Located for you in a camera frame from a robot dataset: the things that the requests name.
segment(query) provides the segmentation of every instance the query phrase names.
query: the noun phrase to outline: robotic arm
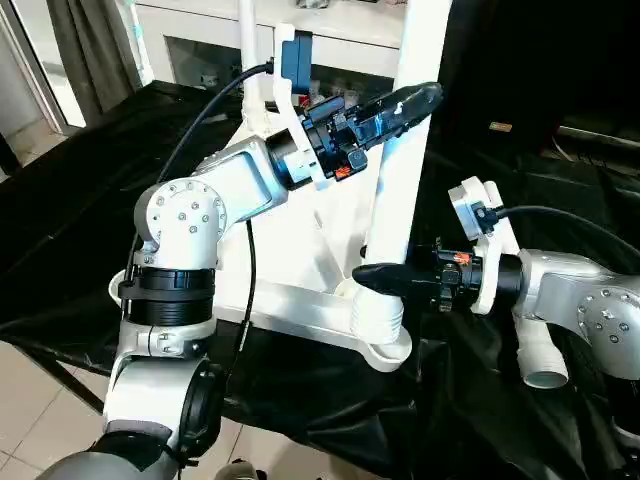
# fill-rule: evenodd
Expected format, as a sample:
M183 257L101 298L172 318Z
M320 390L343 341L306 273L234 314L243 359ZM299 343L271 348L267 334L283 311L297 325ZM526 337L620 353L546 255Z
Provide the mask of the robotic arm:
M488 193L495 190L493 197L499 199L495 184L483 185L475 177L449 191L467 238L478 241L473 253L438 248L419 270L406 265L365 265L354 270L353 278L380 293L427 297L440 311L449 311L457 303L474 313L486 314L496 295L510 298L516 332L518 320L534 327L531 335L518 332L521 368L523 348L538 349L533 355L541 351L547 355L538 359L535 381L525 378L527 384L538 388L562 386L567 378L557 377L558 359L553 356L560 352L546 328L541 334L535 327L552 323L574 332L591 346L600 365L619 443L637 455L640 277L616 274L579 255L504 248L501 243L515 242L515 237L508 238L509 234L513 236L508 219L497 214L501 201L491 205L492 195L485 195L485 189ZM566 377L561 357L559 361Z
M362 171L366 150L417 125L441 100L437 83L348 110L334 97L299 120L312 151L299 151L287 130L266 140L253 136L206 158L190 177L145 191L134 209L143 245L132 278L119 286L129 307L105 402L105 433L40 478L169 480L193 465L190 459L218 436L227 378L206 357L216 329L220 239L233 224L285 203L290 190L318 172L341 181Z

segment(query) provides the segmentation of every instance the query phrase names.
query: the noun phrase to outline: table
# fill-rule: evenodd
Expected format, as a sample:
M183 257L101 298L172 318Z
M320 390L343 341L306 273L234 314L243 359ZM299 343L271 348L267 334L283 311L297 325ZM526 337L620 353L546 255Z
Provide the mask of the table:
M108 375L119 309L107 293L133 234L132 207L209 94L154 82L0 185L0 340L8 341L96 410L101 402L60 367ZM240 123L229 99L224 122L203 127L174 175L222 148ZM628 218L640 213L640 182L535 155L492 158L462 145L427 152L412 233L465 247L446 191L479 174L508 205L550 204L608 226L639 245ZM523 246L589 255L621 272L625 252L557 219L514 220ZM571 383L534 391L519 379L505 310L486 318L435 314L407 302L414 351L398 371L373 371L356 352L254 329L225 398L224 415L278 431L393 478L605 478L612 448L603 386L586 345L553 330ZM219 322L209 354L228 366L238 326Z

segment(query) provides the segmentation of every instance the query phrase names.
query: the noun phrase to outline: wall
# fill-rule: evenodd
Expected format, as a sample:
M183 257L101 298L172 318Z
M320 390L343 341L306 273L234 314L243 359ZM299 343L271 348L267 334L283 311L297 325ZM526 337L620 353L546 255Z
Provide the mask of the wall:
M0 33L0 105L0 133L4 137L43 116L3 33Z

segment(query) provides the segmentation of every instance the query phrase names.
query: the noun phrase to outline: floor tile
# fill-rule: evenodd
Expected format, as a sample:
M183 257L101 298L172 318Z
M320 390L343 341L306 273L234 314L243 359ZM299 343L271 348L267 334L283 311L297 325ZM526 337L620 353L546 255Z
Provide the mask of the floor tile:
M17 156L18 162L20 162L20 165L22 165L23 167L26 167L30 163L33 163L40 157L40 155L36 155L35 153L31 152L21 152Z
M244 426L231 459L264 470L269 480L357 480L358 469L326 453L292 442L284 435Z
M17 155L17 152L30 152L38 141L48 137L51 133L53 133L51 127L49 127L47 121L42 118L27 125L13 135L10 135L7 138L7 143Z
M10 458L0 470L0 480L33 480L42 473L16 458Z
M53 147L55 147L59 143L64 142L66 138L67 137L65 137L64 135L60 135L58 133L52 133L50 135L47 135L45 137L38 139L36 141L36 144L33 147L31 147L29 151L39 157L40 155L44 155L45 153L47 153L49 150L51 150Z
M63 390L13 455L46 469L75 452L86 450L102 433L102 416Z
M213 480L218 470L229 463L241 428L239 423L223 418L218 440L200 459L197 467L185 469L182 473L183 480Z
M0 379L0 450L13 453L61 387L4 342L0 342Z

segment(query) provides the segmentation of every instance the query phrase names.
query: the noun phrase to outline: white cabinet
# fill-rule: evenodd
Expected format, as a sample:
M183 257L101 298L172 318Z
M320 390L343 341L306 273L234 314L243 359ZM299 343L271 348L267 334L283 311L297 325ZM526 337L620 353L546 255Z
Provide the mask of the white cabinet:
M164 8L138 5L136 7L138 19L142 27L144 43L149 55L149 62L156 80L171 83L179 82L174 70L176 56L180 56L181 49L174 39L190 40L202 44L218 45L237 50L240 58L240 24L236 20L209 17L194 13L167 10ZM267 61L273 54L273 28L259 25L258 60ZM271 85L265 83L263 75L263 95L271 96Z
M154 78L194 85L181 78L176 61L184 48L176 39L237 49L239 62L240 25L238 0L141 0L136 9ZM403 7L384 3L337 1L326 10L304 10L292 0L256 0L258 60L274 53L274 28L280 22L312 31L313 64L347 72L393 78L397 69ZM200 57L215 57L215 54ZM191 68L206 60L192 55ZM261 80L265 99L272 99L270 80Z

